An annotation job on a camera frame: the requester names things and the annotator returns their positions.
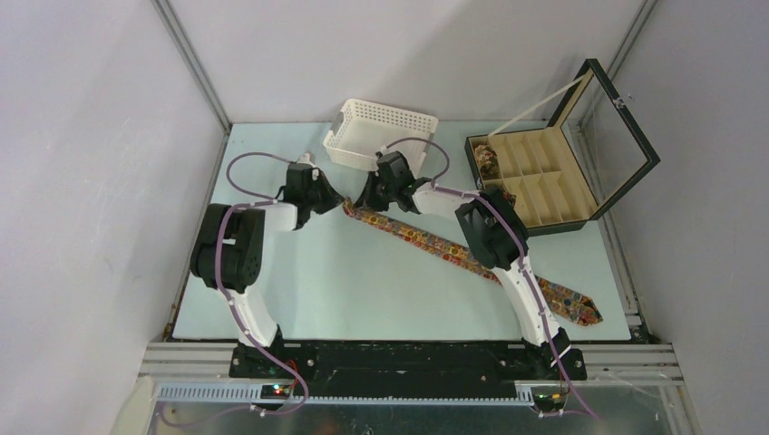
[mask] patterned necktie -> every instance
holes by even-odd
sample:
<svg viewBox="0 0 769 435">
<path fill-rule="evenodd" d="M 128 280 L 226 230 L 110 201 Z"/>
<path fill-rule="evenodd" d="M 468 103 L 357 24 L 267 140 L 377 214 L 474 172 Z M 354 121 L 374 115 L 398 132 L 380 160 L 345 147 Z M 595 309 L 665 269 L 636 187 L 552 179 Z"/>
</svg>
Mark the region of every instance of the patterned necktie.
<svg viewBox="0 0 769 435">
<path fill-rule="evenodd" d="M 372 227 L 390 233 L 415 247 L 419 247 L 423 251 L 501 285 L 496 275 L 483 267 L 472 256 L 470 249 L 465 246 L 458 245 L 451 240 L 446 240 L 379 213 L 362 208 L 354 208 L 349 198 L 345 200 L 345 204 L 342 207 L 345 214 L 355 220 L 360 220 Z M 558 314 L 582 326 L 598 324 L 603 321 L 598 308 L 596 308 L 593 300 L 589 297 L 539 276 L 537 276 L 537 280 L 540 283 L 542 294 L 545 296 L 545 300 L 554 314 Z"/>
</svg>

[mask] white plastic basket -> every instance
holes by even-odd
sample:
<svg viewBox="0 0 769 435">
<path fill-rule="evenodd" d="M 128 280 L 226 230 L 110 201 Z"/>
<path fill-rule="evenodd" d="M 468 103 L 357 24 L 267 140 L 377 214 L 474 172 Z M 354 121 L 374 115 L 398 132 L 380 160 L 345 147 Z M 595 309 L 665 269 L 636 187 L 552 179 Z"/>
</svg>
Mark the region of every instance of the white plastic basket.
<svg viewBox="0 0 769 435">
<path fill-rule="evenodd" d="M 376 153 L 384 145 L 402 138 L 431 139 L 438 119 L 374 102 L 345 101 L 323 139 L 331 161 L 350 168 L 376 170 Z M 392 147 L 401 151 L 416 176 L 422 167 L 426 144 L 409 140 Z"/>
</svg>

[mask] table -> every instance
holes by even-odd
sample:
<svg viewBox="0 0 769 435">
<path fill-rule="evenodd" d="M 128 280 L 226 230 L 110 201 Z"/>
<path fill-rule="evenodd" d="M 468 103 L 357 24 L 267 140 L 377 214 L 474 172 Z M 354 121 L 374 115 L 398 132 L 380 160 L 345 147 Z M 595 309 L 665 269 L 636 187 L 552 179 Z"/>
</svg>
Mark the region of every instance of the table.
<svg viewBox="0 0 769 435">
<path fill-rule="evenodd" d="M 441 184 L 474 189 L 464 138 L 487 133 L 497 121 L 441 122 L 434 140 L 452 166 Z M 538 128 L 520 122 L 515 128 Z M 295 159 L 310 151 L 332 186 L 356 199 L 366 173 L 332 163 L 322 146 L 327 123 L 236 124 L 229 136 L 211 202 L 234 204 L 252 198 L 237 192 L 224 168 L 248 151 Z M 443 167 L 430 151 L 421 176 Z M 284 164 L 264 158 L 239 161 L 233 178 L 246 189 L 277 193 Z M 459 224 L 436 216 L 386 213 L 438 236 L 466 244 Z M 597 222 L 580 231 L 529 240 L 534 272 L 593 298 L 604 321 L 579 326 L 560 319 L 572 341 L 627 340 L 628 324 L 618 285 Z M 341 208 L 314 215 L 299 231 L 266 240 L 257 286 L 283 335 L 292 339 L 520 340 L 521 328 L 504 290 L 488 280 L 424 253 L 396 237 L 347 217 Z M 190 276 L 172 336 L 177 339 L 237 338 L 237 326 L 219 295 Z"/>
</svg>

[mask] brown patterned fabric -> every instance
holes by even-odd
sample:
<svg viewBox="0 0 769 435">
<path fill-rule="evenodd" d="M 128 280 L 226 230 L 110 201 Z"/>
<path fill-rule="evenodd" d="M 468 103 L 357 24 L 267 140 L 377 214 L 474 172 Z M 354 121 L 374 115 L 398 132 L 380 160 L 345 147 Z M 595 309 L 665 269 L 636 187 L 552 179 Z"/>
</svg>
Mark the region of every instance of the brown patterned fabric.
<svg viewBox="0 0 769 435">
<path fill-rule="evenodd" d="M 355 220 L 360 220 L 371 227 L 390 233 L 415 247 L 419 247 L 423 251 L 440 257 L 442 260 L 501 285 L 496 275 L 483 267 L 472 256 L 470 249 L 465 246 L 458 245 L 451 240 L 446 240 L 379 213 L 354 208 L 349 198 L 345 201 L 343 209 L 345 214 Z M 542 294 L 545 296 L 545 300 L 554 314 L 558 314 L 582 326 L 598 324 L 603 321 L 598 308 L 596 308 L 593 300 L 589 297 L 539 276 L 537 276 L 537 280 L 540 283 Z"/>
</svg>

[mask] wall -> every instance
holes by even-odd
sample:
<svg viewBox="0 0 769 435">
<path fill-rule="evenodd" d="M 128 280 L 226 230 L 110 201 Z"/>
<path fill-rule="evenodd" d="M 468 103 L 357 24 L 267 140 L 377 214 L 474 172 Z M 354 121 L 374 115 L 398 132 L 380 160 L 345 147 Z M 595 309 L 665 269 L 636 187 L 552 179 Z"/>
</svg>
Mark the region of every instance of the wall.
<svg viewBox="0 0 769 435">
<path fill-rule="evenodd" d="M 222 132 L 151 2 L 0 7 L 0 433 L 107 433 Z"/>
<path fill-rule="evenodd" d="M 767 46 L 763 0 L 660 2 L 617 80 L 662 159 L 620 236 L 706 433 L 766 428 Z"/>
<path fill-rule="evenodd" d="M 348 98 L 509 119 L 608 65 L 641 0 L 174 1 L 234 122 L 330 121 Z"/>
</svg>

